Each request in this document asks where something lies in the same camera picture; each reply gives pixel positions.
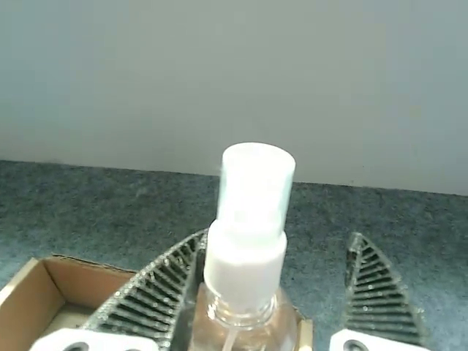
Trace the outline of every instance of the gray carpet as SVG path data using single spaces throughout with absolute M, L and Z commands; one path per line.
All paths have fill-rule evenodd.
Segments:
M 69 254 L 139 269 L 209 226 L 217 179 L 0 162 L 0 285 L 31 256 Z M 433 350 L 468 350 L 468 198 L 295 184 L 282 283 L 328 349 L 344 305 L 345 247 L 361 231 L 426 310 Z

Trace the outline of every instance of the spray nozzle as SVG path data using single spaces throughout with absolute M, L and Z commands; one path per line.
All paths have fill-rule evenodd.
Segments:
M 248 240 L 279 236 L 284 229 L 295 160 L 276 146 L 242 143 L 222 157 L 217 220 Z

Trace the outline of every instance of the spray bottle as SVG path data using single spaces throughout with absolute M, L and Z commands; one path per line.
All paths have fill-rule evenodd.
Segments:
M 275 146 L 242 143 L 223 153 L 189 350 L 294 350 L 296 314 L 279 287 L 294 170 Z

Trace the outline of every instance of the cardboard box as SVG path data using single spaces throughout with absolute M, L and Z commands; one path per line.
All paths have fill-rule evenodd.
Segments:
M 41 336 L 79 327 L 134 274 L 60 255 L 30 259 L 0 290 L 0 351 L 28 351 Z M 297 350 L 312 350 L 312 321 L 301 318 L 299 331 Z

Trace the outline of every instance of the clear liquid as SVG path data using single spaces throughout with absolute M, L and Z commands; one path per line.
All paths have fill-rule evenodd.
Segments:
M 297 322 L 294 307 L 281 289 L 263 308 L 233 314 L 201 284 L 189 351 L 293 351 Z

